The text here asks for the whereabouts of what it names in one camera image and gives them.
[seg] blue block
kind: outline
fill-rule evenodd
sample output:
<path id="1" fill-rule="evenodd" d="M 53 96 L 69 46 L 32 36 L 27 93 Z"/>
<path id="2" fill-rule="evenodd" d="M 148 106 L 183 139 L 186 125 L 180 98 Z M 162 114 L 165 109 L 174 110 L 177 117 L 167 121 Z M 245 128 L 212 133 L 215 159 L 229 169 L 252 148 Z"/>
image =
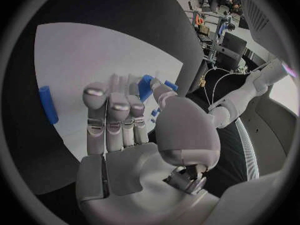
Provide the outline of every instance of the blue block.
<path id="1" fill-rule="evenodd" d="M 150 82 L 153 79 L 150 75 L 144 75 L 138 83 L 139 99 L 144 102 L 151 94 Z"/>
<path id="2" fill-rule="evenodd" d="M 153 117 L 155 117 L 157 114 L 158 114 L 158 111 L 156 111 L 156 110 L 153 110 L 153 111 L 151 112 L 151 115 L 152 115 Z"/>
<path id="3" fill-rule="evenodd" d="M 165 85 L 167 85 L 169 88 L 173 89 L 174 91 L 177 91 L 178 90 L 178 86 L 168 80 L 166 80 L 164 82 Z"/>
<path id="4" fill-rule="evenodd" d="M 41 104 L 49 122 L 51 124 L 56 124 L 59 121 L 59 117 L 52 101 L 49 86 L 41 87 L 38 92 Z"/>

